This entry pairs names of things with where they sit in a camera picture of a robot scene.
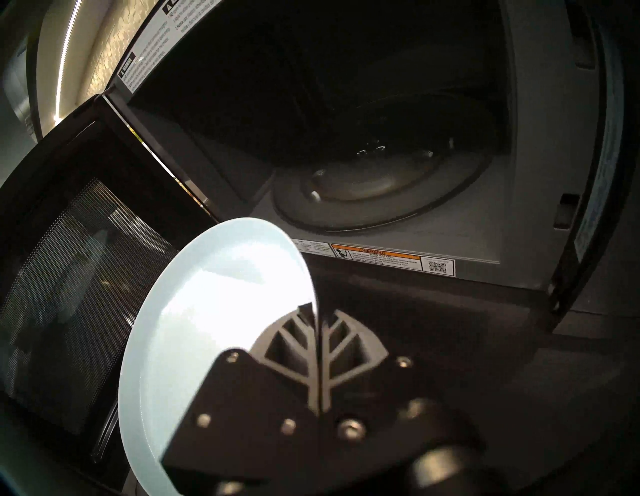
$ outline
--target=warning label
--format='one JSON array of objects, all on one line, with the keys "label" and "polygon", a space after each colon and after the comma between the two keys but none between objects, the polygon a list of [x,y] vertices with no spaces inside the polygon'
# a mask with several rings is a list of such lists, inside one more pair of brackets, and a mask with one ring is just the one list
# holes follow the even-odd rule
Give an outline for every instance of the warning label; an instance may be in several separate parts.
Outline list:
[{"label": "warning label", "polygon": [[335,253],[331,249],[331,246],[329,246],[329,243],[322,243],[321,241],[307,241],[306,239],[294,239],[293,242],[302,253],[335,257]]},{"label": "warning label", "polygon": [[221,0],[164,0],[131,47],[118,76],[131,93],[180,39]]},{"label": "warning label", "polygon": [[373,250],[372,248],[360,248],[359,246],[342,246],[341,244],[332,244],[331,246],[338,257],[342,259],[422,271],[422,263],[420,262],[419,255],[385,252],[383,250]]},{"label": "warning label", "polygon": [[428,272],[440,276],[455,277],[456,261],[440,257],[419,255],[418,253],[392,252],[384,249],[366,248],[343,244],[330,244],[321,241],[294,239],[298,249],[303,253],[354,260],[366,264],[385,265],[398,269]]}]

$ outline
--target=bolt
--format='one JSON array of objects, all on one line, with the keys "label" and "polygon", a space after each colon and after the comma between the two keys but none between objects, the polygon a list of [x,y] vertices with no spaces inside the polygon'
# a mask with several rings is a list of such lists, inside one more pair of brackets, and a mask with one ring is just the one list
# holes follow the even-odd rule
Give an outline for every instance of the bolt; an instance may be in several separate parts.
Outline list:
[{"label": "bolt", "polygon": [[239,493],[244,489],[244,484],[237,481],[221,482],[216,489],[216,496],[227,496]]},{"label": "bolt", "polygon": [[285,436],[291,436],[296,430],[296,421],[293,419],[285,419],[282,422],[282,427],[280,428],[280,432]]},{"label": "bolt", "polygon": [[401,369],[408,369],[409,367],[413,367],[413,360],[408,356],[399,356],[396,358],[396,363],[398,367]]},{"label": "bolt", "polygon": [[362,441],[367,435],[367,428],[356,419],[346,419],[338,424],[338,437],[343,441]]},{"label": "bolt", "polygon": [[210,415],[208,415],[206,413],[201,413],[200,415],[198,415],[198,418],[196,420],[196,425],[198,427],[206,429],[207,427],[209,427],[210,423],[211,423],[211,416]]}]

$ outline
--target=gray 3d-printed part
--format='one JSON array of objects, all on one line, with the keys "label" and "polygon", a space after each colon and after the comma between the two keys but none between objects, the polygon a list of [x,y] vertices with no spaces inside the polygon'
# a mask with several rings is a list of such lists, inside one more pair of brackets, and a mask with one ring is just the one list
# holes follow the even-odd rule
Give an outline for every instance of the gray 3d-printed part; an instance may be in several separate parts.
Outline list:
[{"label": "gray 3d-printed part", "polygon": [[331,409],[331,389],[377,367],[388,351],[373,331],[340,310],[322,325],[322,410]]},{"label": "gray 3d-printed part", "polygon": [[249,350],[256,361],[307,386],[309,410],[320,413],[316,332],[296,310],[275,321]]}]

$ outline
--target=led light strip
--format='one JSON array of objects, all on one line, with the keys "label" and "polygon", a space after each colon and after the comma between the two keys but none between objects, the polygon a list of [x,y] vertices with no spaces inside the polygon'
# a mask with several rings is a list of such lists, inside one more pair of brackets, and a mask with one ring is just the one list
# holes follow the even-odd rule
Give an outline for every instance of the led light strip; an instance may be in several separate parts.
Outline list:
[{"label": "led light strip", "polygon": [[62,57],[60,57],[60,70],[58,71],[58,87],[56,88],[56,114],[53,116],[54,123],[59,124],[62,119],[60,118],[60,93],[62,91],[62,75],[65,71],[65,62],[67,61],[67,50],[69,48],[69,39],[71,38],[71,31],[73,31],[74,24],[76,23],[76,17],[80,10],[82,0],[76,0],[74,10],[71,13],[71,19],[69,19],[69,25],[67,26],[67,34],[65,35],[65,41],[62,43]]}]

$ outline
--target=qr code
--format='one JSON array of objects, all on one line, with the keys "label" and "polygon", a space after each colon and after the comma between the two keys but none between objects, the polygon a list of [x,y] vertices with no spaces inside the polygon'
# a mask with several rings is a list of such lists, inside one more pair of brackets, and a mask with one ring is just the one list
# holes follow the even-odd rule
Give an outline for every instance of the qr code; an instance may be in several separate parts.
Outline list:
[{"label": "qr code", "polygon": [[432,262],[429,260],[429,272],[439,272],[441,274],[447,274],[446,262]]}]

